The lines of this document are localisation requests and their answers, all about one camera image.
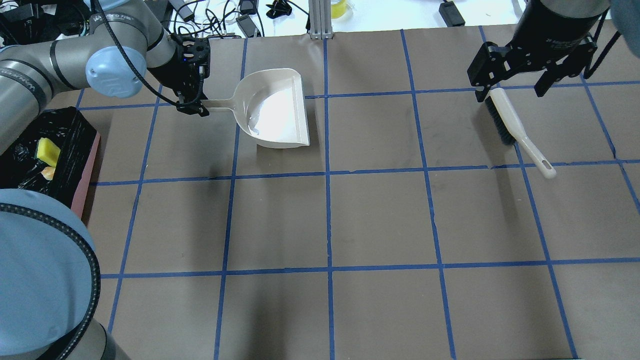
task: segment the dustpan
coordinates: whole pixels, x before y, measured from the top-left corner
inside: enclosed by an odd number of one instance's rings
[[[210,110],[228,109],[258,145],[275,149],[308,146],[302,77],[293,69],[254,72],[238,83],[231,99],[203,100]]]

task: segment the cable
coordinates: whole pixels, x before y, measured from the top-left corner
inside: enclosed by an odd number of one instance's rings
[[[609,9],[606,9],[604,11],[604,13],[602,13],[602,16],[600,17],[600,21],[598,22],[598,27],[596,28],[596,33],[593,36],[593,41],[594,42],[598,42],[598,38],[600,37],[600,31],[602,30],[602,25],[604,25],[604,19],[607,17],[607,13],[609,12]],[[593,55],[589,58],[589,60],[587,61],[587,65],[584,67],[584,73],[586,74],[587,72],[589,72],[590,68],[591,68],[591,61],[593,61]]]
[[[222,28],[225,30],[225,34],[227,33],[227,25],[225,24],[225,19],[227,18],[227,5],[229,5],[229,3],[231,2],[231,0],[227,0],[225,2],[225,7],[222,8]]]
[[[262,30],[262,36],[264,36],[264,26],[262,25],[262,18],[260,17],[260,12],[257,11],[256,9],[255,13],[256,15],[258,15],[258,21],[260,21],[260,30]]]
[[[179,23],[179,24],[189,25],[189,26],[191,26],[194,30],[196,29],[196,27],[195,27],[193,24],[190,24],[190,23],[188,23],[188,22],[184,22],[184,21],[179,21],[179,20],[162,20],[160,23],[162,24],[162,23],[164,23],[164,22],[166,22],[166,23],[169,23],[169,22],[177,22],[177,23]]]
[[[82,17],[82,31],[80,32],[80,34],[78,34],[78,37],[81,37],[86,33],[86,17],[84,17],[84,14],[82,13],[82,11],[80,11],[80,9],[76,6],[76,4],[69,3],[69,5],[71,5],[71,7],[76,9],[78,14],[80,14],[80,17]]]
[[[118,41],[118,38],[116,37],[115,33],[113,33],[113,29],[111,29],[111,25],[109,25],[109,21],[107,20],[107,15],[104,13],[104,10],[102,9],[102,5],[100,4],[100,1],[92,0],[91,4],[94,4],[97,7],[98,12],[100,13],[100,16],[102,16],[102,18],[104,19],[104,25],[107,29],[107,32],[109,33],[109,36],[111,36],[111,39],[113,39],[113,43],[116,45],[116,47],[120,51],[120,54],[122,54],[122,58],[124,59],[124,61],[127,63],[131,71],[133,71],[136,77],[140,80],[140,82],[143,85],[145,85],[145,87],[148,88],[155,96],[158,96],[160,99],[168,102],[173,106],[191,105],[191,104],[195,104],[200,100],[200,96],[202,96],[202,88],[204,87],[204,78],[202,77],[202,75],[200,75],[200,85],[198,87],[198,93],[196,94],[195,98],[192,101],[186,102],[184,104],[179,104],[175,101],[172,101],[171,99],[167,98],[163,94],[160,94],[151,85],[149,85],[149,83],[147,83],[147,80],[145,80],[145,78],[140,74],[140,72],[138,72],[136,67],[133,65],[133,63],[131,62],[131,59],[129,59],[129,56],[127,55],[127,53],[125,53],[124,48],[122,47],[122,44],[120,44],[120,41]]]
[[[286,0],[286,1],[287,1],[287,4],[291,4],[291,5],[293,5],[293,6],[297,7],[297,8],[299,8],[301,12],[303,12],[303,13],[305,13],[305,14],[309,15],[309,13],[308,13],[307,11],[305,11],[305,9],[303,9],[303,8],[301,8],[300,6],[296,5],[296,3],[294,3],[293,1],[289,1],[289,0]]]
[[[190,1],[188,3],[184,3],[180,5],[177,9],[175,9],[175,15],[173,16],[173,21],[178,21],[178,14],[180,13],[180,10],[184,9],[186,6],[189,6],[191,4],[197,5],[201,1],[205,1],[205,0],[194,0],[194,1]],[[173,33],[176,33],[175,22],[173,23]]]
[[[222,36],[222,32],[220,31],[220,20],[218,20],[218,17],[216,16],[216,13],[213,12],[213,10],[206,8],[204,10],[204,15],[207,17],[207,20],[209,21],[209,24],[218,24],[217,28],[213,28],[213,30],[215,30],[218,33],[218,36]]]
[[[593,75],[593,73],[596,72],[596,70],[598,70],[598,67],[602,63],[602,60],[604,60],[604,57],[607,56],[607,54],[609,53],[609,51],[611,50],[613,45],[616,43],[616,41],[618,41],[619,38],[620,38],[620,32],[616,31],[616,33],[613,34],[613,36],[611,37],[611,40],[609,40],[609,42],[604,47],[604,49],[602,49],[602,53],[600,54],[600,56],[596,60],[596,63],[593,64],[593,68],[591,68],[591,69],[585,68],[584,69],[584,78],[585,79],[590,78],[591,75]]]

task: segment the brush handle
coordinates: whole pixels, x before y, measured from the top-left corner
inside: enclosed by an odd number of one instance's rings
[[[207,109],[229,109],[233,110],[235,104],[233,99],[224,100],[202,100],[202,105]]]
[[[535,144],[533,144],[528,136],[518,139],[518,145],[520,145],[520,148],[524,149],[524,151],[529,154],[529,156],[533,160],[533,163],[536,164],[536,167],[542,173],[542,176],[546,177],[547,179],[553,179],[554,177],[556,177],[556,170],[554,169],[553,165],[551,165],[549,160],[547,160],[547,158],[542,155],[542,152],[538,150],[538,148],[535,146]]]

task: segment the sponge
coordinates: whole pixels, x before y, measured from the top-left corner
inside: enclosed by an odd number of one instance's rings
[[[44,161],[50,167],[56,167],[58,164],[58,156],[60,156],[60,148],[56,146],[48,138],[40,138],[38,140],[38,150],[36,158]]]

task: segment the blue tape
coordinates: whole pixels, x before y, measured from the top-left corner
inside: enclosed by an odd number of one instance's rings
[[[80,94],[78,94],[78,100],[76,101],[76,108],[80,108],[80,102],[82,102],[82,96],[84,95],[84,89],[80,90]]]
[[[478,30],[480,31],[480,37],[482,38],[482,42],[486,42],[486,36],[484,35],[484,28],[482,25],[478,25]]]
[[[422,127],[420,126],[420,115],[418,112],[418,102],[416,99],[415,83],[413,81],[413,70],[411,68],[411,59],[409,57],[409,49],[406,45],[406,38],[404,36],[404,30],[400,30],[400,36],[402,38],[402,45],[404,49],[404,58],[406,60],[406,68],[409,74],[409,83],[411,84],[412,100],[413,100],[413,115],[415,117],[415,127],[418,134],[418,144],[420,147],[420,156],[422,158],[422,167],[424,170],[424,183],[427,190],[427,200],[429,202],[429,217],[431,221],[431,230],[433,232],[433,245],[435,246],[436,258],[438,261],[438,273],[440,275],[440,291],[442,292],[442,305],[444,308],[445,324],[447,326],[447,337],[449,339],[449,352],[451,358],[456,359],[456,347],[454,344],[453,330],[451,327],[451,316],[449,314],[449,299],[447,297],[447,285],[444,279],[444,267],[442,266],[442,255],[440,253],[440,242],[438,240],[438,229],[435,223],[435,212],[433,211],[433,198],[431,196],[431,183],[429,181],[429,170],[427,165],[427,158],[424,152],[424,143],[422,140]]]
[[[246,67],[246,48],[247,39],[244,40],[243,52],[242,52],[242,67],[240,70],[240,79],[244,79],[244,70]],[[227,228],[225,230],[225,250],[222,259],[222,273],[220,277],[220,295],[218,297],[218,321],[216,324],[216,337],[214,339],[213,358],[218,360],[220,358],[220,337],[222,334],[222,315],[225,305],[225,290],[227,288],[227,267],[229,262],[229,243],[231,238],[231,224],[234,208],[234,195],[236,192],[236,172],[238,163],[238,144],[240,139],[240,127],[236,125],[236,137],[234,140],[234,160],[231,168],[231,185],[229,188],[229,204],[227,207]]]
[[[87,106],[84,108],[79,108],[79,110],[117,110],[117,109],[131,109],[131,108],[153,108],[155,106],[160,106],[159,104],[131,104],[131,105],[111,105],[111,106]]]
[[[611,136],[609,135],[607,127],[605,126],[604,121],[602,120],[602,116],[600,115],[598,106],[596,105],[596,102],[593,99],[593,95],[591,95],[591,90],[589,90],[589,87],[587,86],[587,82],[584,80],[584,77],[582,77],[582,75],[580,75],[580,79],[582,80],[582,86],[584,86],[584,90],[587,92],[587,96],[589,97],[589,102],[591,102],[591,106],[593,107],[593,112],[596,114],[596,118],[598,118],[598,122],[600,123],[600,127],[602,128],[602,132],[604,133],[604,136],[607,139],[607,143],[609,143],[609,148],[611,149],[611,152],[613,153],[613,158],[615,159],[616,147],[613,146],[613,141],[611,141]]]
[[[559,259],[551,260],[553,265],[583,265],[583,264],[618,264],[640,263],[640,258],[593,258],[593,259]],[[547,266],[546,260],[532,261],[494,261],[487,263],[444,263],[445,269],[455,268],[501,268],[522,266]],[[439,269],[438,264],[406,264],[406,265],[353,265],[333,266],[332,272],[359,272],[359,271],[393,271],[393,270],[427,270]],[[298,274],[327,272],[328,267],[312,268],[271,268],[271,269],[247,269],[227,270],[227,276],[261,275],[261,274]],[[125,274],[101,274],[102,279],[128,279],[128,278],[157,278],[157,277],[196,277],[196,276],[221,276],[222,271],[203,272],[158,272],[158,273],[125,273]]]
[[[138,179],[138,189],[136,190],[136,198],[133,202],[131,209],[131,219],[129,220],[129,228],[127,230],[127,239],[124,245],[124,251],[122,253],[122,261],[120,262],[120,274],[124,274],[124,269],[127,264],[127,257],[129,255],[129,245],[131,244],[131,234],[133,233],[133,225],[136,221],[136,214],[138,212],[138,203],[140,201],[140,194],[142,193],[142,180],[145,178],[145,171],[147,169],[147,160],[149,157],[149,149],[151,148],[151,139],[153,138],[154,128],[156,126],[156,117],[158,114],[158,104],[160,98],[156,97],[156,105],[154,107],[154,113],[151,118],[151,125],[149,126],[149,133],[147,135],[147,144],[145,146],[145,154],[142,157],[142,166],[140,167],[140,178]],[[122,289],[122,278],[118,278],[118,284],[116,285],[116,293],[113,298],[113,306],[111,307],[111,316],[109,317],[109,325],[107,327],[108,332],[113,331],[113,323],[115,322],[116,311],[118,310],[118,301],[120,300],[120,290]]]
[[[569,349],[571,350],[571,355],[573,358],[578,358],[578,353],[575,349],[575,344],[573,343],[573,336],[571,335],[571,329],[569,328],[569,321],[566,318],[566,312],[564,311],[564,304],[562,301],[562,296],[560,295],[560,289],[558,287],[558,283],[556,280],[556,273],[554,271],[553,264],[551,262],[551,256],[549,254],[549,249],[547,247],[547,240],[545,239],[545,234],[542,230],[542,223],[540,222],[540,216],[538,214],[538,209],[536,206],[536,201],[533,197],[533,191],[531,190],[531,183],[529,182],[529,176],[527,175],[527,171],[524,167],[524,162],[522,161],[522,153],[520,152],[520,148],[518,144],[515,144],[516,154],[518,155],[518,162],[520,163],[520,170],[522,171],[522,177],[524,179],[525,186],[527,188],[527,194],[529,195],[529,202],[531,203],[531,210],[533,212],[533,217],[536,221],[536,227],[538,228],[538,235],[540,236],[540,243],[542,244],[542,251],[545,254],[545,260],[547,263],[547,268],[549,270],[549,276],[551,277],[551,284],[554,288],[554,293],[556,295],[556,302],[558,305],[558,310],[560,312],[560,317],[562,319],[564,333],[566,335],[567,342],[569,344]]]

